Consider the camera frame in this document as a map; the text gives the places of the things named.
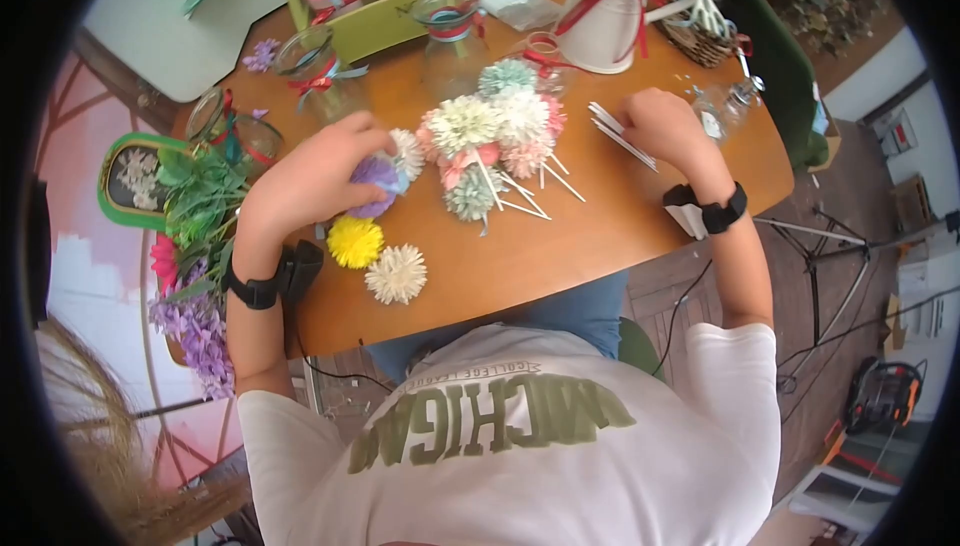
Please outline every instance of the yellow paper flower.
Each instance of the yellow paper flower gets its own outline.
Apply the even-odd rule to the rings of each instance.
[[[337,265],[364,269],[376,261],[383,250],[383,229],[372,218],[341,216],[333,221],[326,245]]]

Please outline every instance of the tripod stand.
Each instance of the tripod stand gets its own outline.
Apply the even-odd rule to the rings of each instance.
[[[803,257],[803,262],[806,264],[805,272],[810,277],[810,295],[813,300],[814,347],[806,352],[806,354],[789,375],[777,376],[776,391],[781,394],[789,394],[796,389],[797,374],[800,373],[800,370],[804,368],[804,366],[810,360],[810,357],[812,357],[813,353],[816,352],[816,348],[822,345],[828,334],[830,334],[831,330],[834,329],[834,326],[840,320],[840,316],[842,316],[844,311],[847,310],[847,305],[850,304],[851,299],[857,292],[857,288],[860,286],[863,276],[866,275],[867,268],[870,266],[875,253],[882,252],[887,249],[895,249],[905,244],[911,244],[924,240],[936,234],[941,229],[946,229],[948,232],[956,232],[958,228],[960,228],[960,211],[953,211],[951,213],[947,213],[942,220],[936,221],[925,228],[919,229],[918,231],[902,234],[895,237],[893,240],[870,241],[817,207],[813,207],[813,214],[819,219],[826,219],[826,229],[804,227],[803,225],[798,225],[796,223],[788,223],[771,218],[754,218],[754,221],[774,228],[774,231],[779,234],[780,237],[786,240],[787,244],[793,247],[793,249],[797,251],[801,257]],[[846,234],[835,231],[838,228],[845,231]],[[800,240],[797,239],[796,236],[790,233],[791,231],[800,231],[819,236],[819,240],[817,240],[816,245],[812,249],[807,248],[800,242]],[[824,252],[829,240],[836,240],[839,242],[840,248],[832,252]],[[830,322],[826,324],[826,328],[821,332],[820,285],[817,279],[817,267],[827,261],[833,261],[834,259],[843,258],[851,254],[862,257],[860,270],[858,271],[856,278],[853,279],[853,283],[846,291],[843,302],[840,303],[840,308],[837,309],[833,317],[830,319]]]

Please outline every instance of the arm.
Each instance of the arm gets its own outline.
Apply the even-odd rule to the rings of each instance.
[[[378,186],[350,183],[357,164],[383,150],[396,152],[390,134],[370,113],[354,113],[308,138],[260,177],[240,207],[233,247],[237,278],[270,279],[277,271],[283,240],[291,232],[386,199]],[[279,299],[272,308],[255,311],[228,292],[226,351],[237,396],[262,390],[294,397],[283,352]]]
[[[701,204],[726,205],[734,179],[720,149],[704,133],[693,109],[679,96],[656,88],[629,96],[620,116],[624,138],[676,167]],[[760,236],[749,214],[710,237],[724,327],[773,327],[773,291]]]

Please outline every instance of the glass jar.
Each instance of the glass jar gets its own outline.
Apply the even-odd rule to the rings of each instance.
[[[197,145],[212,142],[227,128],[227,115],[224,114],[224,89],[213,86],[203,92],[199,102],[186,121],[186,141]]]
[[[711,85],[697,96],[691,107],[703,131],[720,146],[743,125],[763,89],[763,79],[756,75],[732,85]]]
[[[333,29],[326,24],[309,26],[287,40],[273,70],[296,90],[296,111],[309,110],[321,126],[370,108],[360,81],[366,67],[353,69],[337,57]]]
[[[251,115],[237,115],[233,127],[243,149],[240,162],[246,177],[256,180],[277,162],[283,136],[266,120]]]
[[[430,36],[423,83],[433,97],[447,101],[474,94],[490,63],[490,50],[474,30],[483,19],[480,0],[418,0],[412,14]]]
[[[525,62],[536,71],[535,90],[561,99],[580,71],[570,64],[557,47],[557,38],[550,31],[534,31],[510,49],[504,59]]]

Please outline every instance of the purple lavender flower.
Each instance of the purple lavender flower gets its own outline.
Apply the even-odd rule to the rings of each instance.
[[[183,280],[180,290],[207,272],[207,261],[200,260]],[[165,336],[180,343],[183,360],[199,379],[204,398],[229,398],[234,395],[234,365],[227,355],[227,324],[222,305],[211,291],[186,300],[150,302],[150,323]]]
[[[274,50],[280,45],[280,41],[274,38],[258,42],[256,46],[253,47],[253,56],[243,57],[243,64],[246,65],[246,71],[264,73],[270,69],[270,66],[274,64],[274,58],[277,56]]]
[[[397,168],[390,161],[378,156],[367,156],[360,161],[350,175],[350,183],[375,183],[378,185],[396,185],[399,183]],[[387,212],[390,205],[397,199],[394,192],[387,191],[387,199],[382,202],[371,202],[363,206],[355,206],[346,211],[346,214],[357,219],[377,218]]]

